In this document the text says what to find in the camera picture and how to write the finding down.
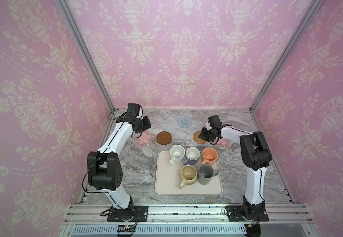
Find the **lavender ceramic mug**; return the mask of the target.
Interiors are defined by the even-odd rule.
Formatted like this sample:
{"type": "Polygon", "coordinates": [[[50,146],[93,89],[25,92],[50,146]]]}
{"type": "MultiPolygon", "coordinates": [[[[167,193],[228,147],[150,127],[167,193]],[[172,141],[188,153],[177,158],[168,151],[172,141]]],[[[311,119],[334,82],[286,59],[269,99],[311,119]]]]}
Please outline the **lavender ceramic mug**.
{"type": "Polygon", "coordinates": [[[183,162],[183,165],[191,165],[194,166],[196,163],[199,162],[201,157],[201,151],[196,147],[190,147],[185,152],[185,160],[183,162]]]}

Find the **right aluminium corner post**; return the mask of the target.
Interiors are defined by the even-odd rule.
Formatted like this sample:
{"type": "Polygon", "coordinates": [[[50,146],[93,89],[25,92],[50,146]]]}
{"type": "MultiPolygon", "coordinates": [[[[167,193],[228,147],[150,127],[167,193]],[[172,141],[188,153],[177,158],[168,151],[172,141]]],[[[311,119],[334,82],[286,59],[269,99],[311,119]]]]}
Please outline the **right aluminium corner post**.
{"type": "Polygon", "coordinates": [[[314,1],[311,1],[310,4],[308,5],[308,8],[306,9],[301,20],[299,21],[299,24],[297,25],[296,29],[293,31],[291,38],[289,39],[287,45],[282,51],[282,54],[278,58],[274,67],[272,68],[270,75],[267,77],[264,85],[262,86],[261,90],[256,96],[252,106],[249,108],[249,111],[252,115],[255,114],[257,108],[260,106],[262,100],[264,99],[269,88],[271,87],[274,79],[277,77],[277,75],[279,74],[279,72],[281,71],[285,63],[287,62],[288,58],[293,53],[295,47],[299,43],[300,39],[303,37],[305,31],[308,29],[308,26],[310,25],[311,21],[317,14],[323,2],[324,0],[314,0],[314,1]]]}

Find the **aluminium corner post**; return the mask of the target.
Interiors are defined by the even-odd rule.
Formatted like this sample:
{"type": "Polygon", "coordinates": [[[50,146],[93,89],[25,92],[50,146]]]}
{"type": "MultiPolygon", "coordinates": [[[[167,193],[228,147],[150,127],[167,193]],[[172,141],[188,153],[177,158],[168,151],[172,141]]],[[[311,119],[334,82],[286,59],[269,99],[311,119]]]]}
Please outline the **aluminium corner post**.
{"type": "Polygon", "coordinates": [[[301,20],[299,21],[299,24],[297,25],[296,29],[293,31],[291,38],[289,39],[287,45],[282,51],[282,54],[278,58],[274,67],[272,68],[270,75],[267,77],[264,85],[262,86],[261,90],[256,96],[252,106],[249,108],[249,111],[252,115],[255,114],[257,108],[260,106],[262,100],[264,99],[269,88],[271,87],[274,79],[277,77],[277,75],[279,74],[279,72],[281,71],[285,63],[287,62],[288,58],[293,53],[295,47],[299,43],[300,39],[303,37],[305,31],[308,29],[308,26],[310,25],[311,21],[317,14],[323,2],[324,0],[314,0],[314,1],[311,1],[310,4],[308,5],[308,8],[306,9],[301,20]]]}
{"type": "Polygon", "coordinates": [[[87,45],[86,43],[84,42],[84,39],[83,39],[83,35],[80,31],[80,29],[78,28],[78,25],[74,19],[74,16],[68,6],[68,3],[67,1],[64,1],[64,0],[55,0],[60,12],[61,12],[61,15],[63,16],[70,32],[71,32],[71,35],[76,43],[76,46],[78,47],[85,63],[86,63],[86,66],[87,68],[89,69],[91,75],[92,75],[92,78],[95,82],[95,84],[97,85],[97,88],[103,98],[103,101],[105,102],[107,108],[110,110],[110,111],[113,111],[114,110],[114,106],[113,106],[113,103],[109,97],[109,94],[108,94],[108,91],[103,83],[103,80],[99,74],[99,71],[92,59],[92,56],[87,48],[87,45]]]}

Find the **tan rattan round coaster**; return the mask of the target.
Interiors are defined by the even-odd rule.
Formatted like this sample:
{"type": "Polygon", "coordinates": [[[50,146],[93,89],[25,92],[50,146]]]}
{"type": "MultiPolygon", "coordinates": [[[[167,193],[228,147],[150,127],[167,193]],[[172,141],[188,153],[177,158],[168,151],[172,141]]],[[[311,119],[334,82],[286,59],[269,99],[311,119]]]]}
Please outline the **tan rattan round coaster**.
{"type": "Polygon", "coordinates": [[[193,140],[198,144],[206,144],[206,141],[200,138],[201,132],[197,131],[193,134],[193,140]]]}

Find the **pink flower coaster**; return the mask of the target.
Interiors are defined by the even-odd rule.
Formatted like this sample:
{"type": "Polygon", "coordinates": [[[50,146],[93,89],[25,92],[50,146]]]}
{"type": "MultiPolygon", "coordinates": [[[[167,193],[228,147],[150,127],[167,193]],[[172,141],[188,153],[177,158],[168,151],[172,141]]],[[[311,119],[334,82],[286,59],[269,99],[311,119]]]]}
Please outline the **pink flower coaster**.
{"type": "Polygon", "coordinates": [[[229,148],[230,146],[228,140],[224,138],[219,139],[216,145],[222,148],[229,148]]]}
{"type": "Polygon", "coordinates": [[[146,131],[142,133],[142,135],[139,138],[135,139],[135,144],[137,147],[150,146],[153,138],[154,135],[146,131]]]}

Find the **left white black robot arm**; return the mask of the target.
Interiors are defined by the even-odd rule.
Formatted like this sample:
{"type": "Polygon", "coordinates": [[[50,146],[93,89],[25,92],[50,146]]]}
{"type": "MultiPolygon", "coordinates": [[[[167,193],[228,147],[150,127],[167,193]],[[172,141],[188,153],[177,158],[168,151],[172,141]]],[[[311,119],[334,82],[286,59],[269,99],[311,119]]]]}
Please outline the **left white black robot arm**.
{"type": "Polygon", "coordinates": [[[101,212],[108,222],[146,222],[148,206],[135,206],[132,197],[125,191],[120,153],[126,141],[135,133],[142,133],[151,127],[147,116],[137,118],[121,116],[113,133],[96,152],[87,155],[88,184],[98,193],[104,193],[112,206],[101,212]]]}

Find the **left aluminium corner post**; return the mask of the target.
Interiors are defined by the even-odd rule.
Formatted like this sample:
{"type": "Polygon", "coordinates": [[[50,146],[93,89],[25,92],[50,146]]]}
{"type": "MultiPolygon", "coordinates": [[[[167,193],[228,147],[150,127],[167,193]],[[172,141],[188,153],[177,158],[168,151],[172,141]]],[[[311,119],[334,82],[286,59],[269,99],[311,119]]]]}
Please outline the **left aluminium corner post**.
{"type": "Polygon", "coordinates": [[[74,19],[74,16],[68,6],[68,3],[67,1],[64,1],[64,0],[55,0],[60,12],[61,12],[61,15],[63,16],[70,32],[71,32],[71,35],[76,43],[76,46],[78,47],[85,63],[86,63],[86,66],[87,68],[89,69],[91,75],[92,75],[92,78],[95,82],[95,84],[97,85],[97,88],[103,98],[103,101],[105,102],[107,108],[110,110],[110,111],[113,111],[114,110],[114,106],[113,106],[113,103],[109,97],[109,94],[108,94],[108,91],[103,83],[103,80],[99,74],[99,71],[92,59],[92,56],[87,48],[87,45],[86,43],[84,42],[84,39],[83,39],[83,35],[80,31],[80,29],[78,28],[78,25],[74,19]]]}

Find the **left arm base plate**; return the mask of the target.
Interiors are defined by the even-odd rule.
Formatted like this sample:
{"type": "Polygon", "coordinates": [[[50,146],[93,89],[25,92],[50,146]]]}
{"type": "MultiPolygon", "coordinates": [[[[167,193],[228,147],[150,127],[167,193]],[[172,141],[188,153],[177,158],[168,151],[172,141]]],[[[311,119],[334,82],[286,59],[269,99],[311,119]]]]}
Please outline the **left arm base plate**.
{"type": "Polygon", "coordinates": [[[127,209],[110,207],[107,222],[146,222],[148,219],[148,206],[129,206],[127,209]]]}

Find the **beige rectangular tray mat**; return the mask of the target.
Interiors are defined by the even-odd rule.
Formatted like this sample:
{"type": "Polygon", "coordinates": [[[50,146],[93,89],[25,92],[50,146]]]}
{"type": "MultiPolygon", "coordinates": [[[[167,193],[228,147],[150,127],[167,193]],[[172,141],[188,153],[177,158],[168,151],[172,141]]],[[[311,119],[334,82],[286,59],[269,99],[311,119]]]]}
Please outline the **beige rectangular tray mat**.
{"type": "Polygon", "coordinates": [[[213,177],[209,184],[202,185],[198,181],[179,189],[179,174],[184,167],[182,163],[170,165],[169,151],[159,152],[157,158],[155,192],[158,195],[174,196],[219,196],[223,192],[220,175],[213,177]]]}

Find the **white ceramic mug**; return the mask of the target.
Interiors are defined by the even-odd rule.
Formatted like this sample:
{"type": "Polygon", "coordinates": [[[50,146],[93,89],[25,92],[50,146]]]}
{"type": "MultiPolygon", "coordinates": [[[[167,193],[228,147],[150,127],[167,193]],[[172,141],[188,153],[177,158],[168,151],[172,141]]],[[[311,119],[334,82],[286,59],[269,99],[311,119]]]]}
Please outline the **white ceramic mug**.
{"type": "Polygon", "coordinates": [[[174,145],[170,149],[170,165],[180,164],[185,160],[185,149],[181,145],[174,145]]]}

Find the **blue woven round coaster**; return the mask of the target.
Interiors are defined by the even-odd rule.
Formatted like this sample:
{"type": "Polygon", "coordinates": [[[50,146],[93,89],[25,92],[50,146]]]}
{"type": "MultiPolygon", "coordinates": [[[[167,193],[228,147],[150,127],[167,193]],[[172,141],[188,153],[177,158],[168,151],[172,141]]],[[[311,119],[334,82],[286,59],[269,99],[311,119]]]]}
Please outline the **blue woven round coaster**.
{"type": "Polygon", "coordinates": [[[182,117],[178,120],[177,124],[181,128],[189,128],[192,125],[192,121],[188,117],[182,117]]]}

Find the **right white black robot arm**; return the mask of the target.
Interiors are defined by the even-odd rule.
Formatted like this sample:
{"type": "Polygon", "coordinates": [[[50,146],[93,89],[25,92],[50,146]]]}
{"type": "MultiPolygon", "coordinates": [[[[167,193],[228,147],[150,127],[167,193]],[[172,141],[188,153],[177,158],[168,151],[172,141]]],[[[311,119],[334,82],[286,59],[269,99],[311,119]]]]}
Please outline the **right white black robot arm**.
{"type": "Polygon", "coordinates": [[[247,132],[230,125],[222,125],[209,129],[202,128],[199,138],[210,143],[223,138],[240,145],[242,161],[247,167],[242,216],[247,221],[269,221],[263,192],[266,171],[272,160],[272,154],[263,133],[247,132]]]}

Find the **grey green ceramic mug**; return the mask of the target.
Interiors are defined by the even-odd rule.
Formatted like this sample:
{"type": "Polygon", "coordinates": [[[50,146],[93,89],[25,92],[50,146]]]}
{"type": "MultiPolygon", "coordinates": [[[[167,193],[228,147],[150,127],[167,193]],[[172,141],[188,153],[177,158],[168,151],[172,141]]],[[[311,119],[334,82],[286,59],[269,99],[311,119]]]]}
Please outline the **grey green ceramic mug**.
{"type": "Polygon", "coordinates": [[[213,177],[216,177],[218,174],[219,174],[218,170],[214,170],[214,168],[210,165],[203,164],[199,168],[197,181],[201,185],[208,185],[211,179],[213,177]]]}

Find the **orange ceramic mug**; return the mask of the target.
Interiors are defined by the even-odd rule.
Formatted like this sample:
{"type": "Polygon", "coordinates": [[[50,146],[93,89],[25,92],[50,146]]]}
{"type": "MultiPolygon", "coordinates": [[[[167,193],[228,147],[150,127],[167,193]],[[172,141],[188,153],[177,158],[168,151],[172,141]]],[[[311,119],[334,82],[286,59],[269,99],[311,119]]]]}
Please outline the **orange ceramic mug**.
{"type": "Polygon", "coordinates": [[[202,152],[202,157],[202,165],[213,166],[217,161],[218,153],[214,148],[205,148],[202,152]]]}

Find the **brown wooden round coaster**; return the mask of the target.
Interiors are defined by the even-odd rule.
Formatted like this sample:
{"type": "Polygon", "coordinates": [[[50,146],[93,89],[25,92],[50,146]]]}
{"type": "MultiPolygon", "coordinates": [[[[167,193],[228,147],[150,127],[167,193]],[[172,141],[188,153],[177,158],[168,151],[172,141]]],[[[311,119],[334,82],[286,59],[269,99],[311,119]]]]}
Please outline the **brown wooden round coaster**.
{"type": "Polygon", "coordinates": [[[172,136],[171,136],[171,134],[169,132],[162,131],[162,132],[157,134],[156,141],[160,145],[167,145],[167,144],[169,144],[172,141],[172,136]]]}

